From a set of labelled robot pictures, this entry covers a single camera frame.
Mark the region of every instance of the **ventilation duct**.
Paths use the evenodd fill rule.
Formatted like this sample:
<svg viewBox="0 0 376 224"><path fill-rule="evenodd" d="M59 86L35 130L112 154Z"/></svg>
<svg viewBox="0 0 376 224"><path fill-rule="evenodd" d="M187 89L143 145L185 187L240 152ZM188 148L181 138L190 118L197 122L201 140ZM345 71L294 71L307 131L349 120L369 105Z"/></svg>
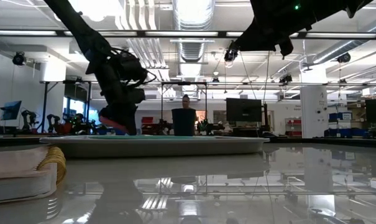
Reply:
<svg viewBox="0 0 376 224"><path fill-rule="evenodd" d="M365 26L359 32L376 32L376 21L372 22L371 24ZM313 63L324 63L328 62L338 56L347 53L348 51L361 46L367 43L369 40L343 40L332 47L328 48L327 50L318 53L313 57Z"/></svg>
<svg viewBox="0 0 376 224"><path fill-rule="evenodd" d="M215 0L173 0L173 17L176 30L209 30L214 15ZM178 43L180 72L182 76L198 77L201 71L205 43ZM183 86L188 95L193 95L197 87Z"/></svg>

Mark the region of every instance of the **ceiling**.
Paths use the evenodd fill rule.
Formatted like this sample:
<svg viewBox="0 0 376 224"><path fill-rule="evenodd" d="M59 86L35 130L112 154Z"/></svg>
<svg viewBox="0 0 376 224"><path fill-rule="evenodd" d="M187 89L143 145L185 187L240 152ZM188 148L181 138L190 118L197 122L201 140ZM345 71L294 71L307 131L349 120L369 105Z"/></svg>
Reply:
<svg viewBox="0 0 376 224"><path fill-rule="evenodd" d="M173 11L171 0L155 0L155 22L158 30L173 30ZM114 16L107 16L101 22L93 22L91 19L83 16L85 21L94 29L116 30ZM218 0L214 10L212 21L213 30L236 30L243 31L251 23L253 12L249 6L249 1ZM376 0L374 0L366 9L360 10L355 18L349 19L346 12L337 14L320 21L313 25L311 31L321 32L358 32L363 31L368 24L376 20ZM0 0L0 29L66 29L53 16L52 11L46 7L42 0ZM125 47L128 46L124 38L108 38L111 45ZM273 78L278 82L281 73L278 73L283 67L300 56L308 57L316 55L340 40L293 40L294 51L282 60L282 56L276 52L243 52L241 57L236 58L231 68L225 68L223 60L224 49L229 45L230 39L214 39L213 43L206 44L204 60L200 70L200 75L196 77L197 81L210 81L213 79L213 72L219 72L219 81L224 82L247 82L247 77L251 81L265 82L266 77ZM75 41L71 37L0 37L0 43L7 45L44 45L49 49L60 54L70 65L67 69L67 75L79 75L87 80L94 80L93 75L84 75L88 63L80 54ZM169 67L169 77L171 80L180 78L179 56L177 46L170 42L170 39L160 39L160 46ZM342 66L339 70L337 62L326 62L324 66L327 71L328 81L336 81L353 73L365 71L376 65L376 54L365 57L376 51L376 40L351 50L351 63ZM37 61L45 60L46 55L42 52L26 52L26 56ZM288 73L292 74L293 81L300 80L299 63L293 62L289 66ZM369 82L375 80L376 72L369 72L366 75L358 77L350 82ZM222 86L213 86L213 88L223 88ZM249 88L249 86L234 86L232 88Z"/></svg>

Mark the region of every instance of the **yellow cable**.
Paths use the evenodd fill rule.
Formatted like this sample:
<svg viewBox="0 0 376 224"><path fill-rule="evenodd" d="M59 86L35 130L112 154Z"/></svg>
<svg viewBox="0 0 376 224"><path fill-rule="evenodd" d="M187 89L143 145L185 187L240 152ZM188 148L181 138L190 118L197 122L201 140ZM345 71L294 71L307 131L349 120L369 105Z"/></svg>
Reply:
<svg viewBox="0 0 376 224"><path fill-rule="evenodd" d="M56 146L50 146L48 153L44 160L37 166L37 170L40 170L43 166L49 163L57 164L57 185L60 184L66 176L66 159L60 148Z"/></svg>

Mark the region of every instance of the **person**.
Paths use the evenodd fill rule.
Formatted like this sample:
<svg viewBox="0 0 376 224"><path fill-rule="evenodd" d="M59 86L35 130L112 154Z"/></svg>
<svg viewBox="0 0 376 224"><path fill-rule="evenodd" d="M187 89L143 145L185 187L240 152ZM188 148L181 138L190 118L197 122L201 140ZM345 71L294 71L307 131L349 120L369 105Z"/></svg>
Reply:
<svg viewBox="0 0 376 224"><path fill-rule="evenodd" d="M185 94L185 95L182 97L182 108L183 108L183 109L189 109L189 108L190 108L189 105L190 105L190 99L189 99L189 96Z"/></svg>

